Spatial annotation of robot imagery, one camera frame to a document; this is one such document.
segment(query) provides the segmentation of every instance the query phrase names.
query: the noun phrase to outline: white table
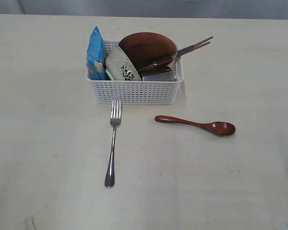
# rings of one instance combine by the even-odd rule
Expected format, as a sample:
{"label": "white table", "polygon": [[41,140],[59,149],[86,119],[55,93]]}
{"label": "white table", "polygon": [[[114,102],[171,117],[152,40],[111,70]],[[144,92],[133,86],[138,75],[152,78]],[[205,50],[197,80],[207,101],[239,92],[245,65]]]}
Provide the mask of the white table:
{"label": "white table", "polygon": [[[164,106],[125,106],[104,187],[110,106],[86,80],[88,39],[152,31],[182,47]],[[155,115],[223,120],[216,137]],[[0,230],[274,230],[288,224],[288,21],[0,15]]]}

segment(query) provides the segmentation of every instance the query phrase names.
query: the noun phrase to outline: blue packet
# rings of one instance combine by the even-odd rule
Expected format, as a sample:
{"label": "blue packet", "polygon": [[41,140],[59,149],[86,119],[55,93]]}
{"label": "blue packet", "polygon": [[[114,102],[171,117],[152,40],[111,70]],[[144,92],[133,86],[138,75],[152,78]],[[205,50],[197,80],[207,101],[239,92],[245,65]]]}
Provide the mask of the blue packet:
{"label": "blue packet", "polygon": [[91,80],[110,80],[104,69],[105,55],[104,41],[96,26],[91,34],[86,53],[86,66]]}

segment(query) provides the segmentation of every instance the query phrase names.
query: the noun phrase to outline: spoon handle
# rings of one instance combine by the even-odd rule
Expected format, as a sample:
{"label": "spoon handle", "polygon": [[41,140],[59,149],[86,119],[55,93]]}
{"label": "spoon handle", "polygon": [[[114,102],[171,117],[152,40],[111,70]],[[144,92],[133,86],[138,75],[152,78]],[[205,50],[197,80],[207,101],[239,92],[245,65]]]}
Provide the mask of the spoon handle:
{"label": "spoon handle", "polygon": [[206,128],[207,124],[200,124],[200,123],[196,123],[193,121],[187,121],[187,120],[183,120],[177,117],[173,117],[173,116],[156,116],[155,117],[155,121],[157,122],[173,122],[173,123],[182,123],[182,124],[187,124],[187,125],[191,125],[191,126],[197,126],[197,127],[201,127],[201,128]]}

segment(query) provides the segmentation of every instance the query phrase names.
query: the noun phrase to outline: white wall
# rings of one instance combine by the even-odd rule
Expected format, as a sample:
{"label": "white wall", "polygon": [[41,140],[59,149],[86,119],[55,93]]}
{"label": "white wall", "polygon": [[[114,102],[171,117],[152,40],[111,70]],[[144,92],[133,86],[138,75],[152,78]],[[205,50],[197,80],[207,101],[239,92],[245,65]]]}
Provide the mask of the white wall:
{"label": "white wall", "polygon": [[288,19],[288,0],[0,0],[0,13]]}

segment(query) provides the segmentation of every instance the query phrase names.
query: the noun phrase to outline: fork handle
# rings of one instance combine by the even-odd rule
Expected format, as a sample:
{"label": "fork handle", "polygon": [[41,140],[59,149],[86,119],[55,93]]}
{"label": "fork handle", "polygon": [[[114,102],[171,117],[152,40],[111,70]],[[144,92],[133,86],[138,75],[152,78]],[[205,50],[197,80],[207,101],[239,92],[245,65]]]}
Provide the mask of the fork handle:
{"label": "fork handle", "polygon": [[113,129],[112,135],[112,145],[111,145],[111,154],[108,163],[108,170],[105,178],[105,187],[111,188],[115,184],[115,174],[114,174],[114,148],[115,148],[115,137],[116,137],[116,128]]}

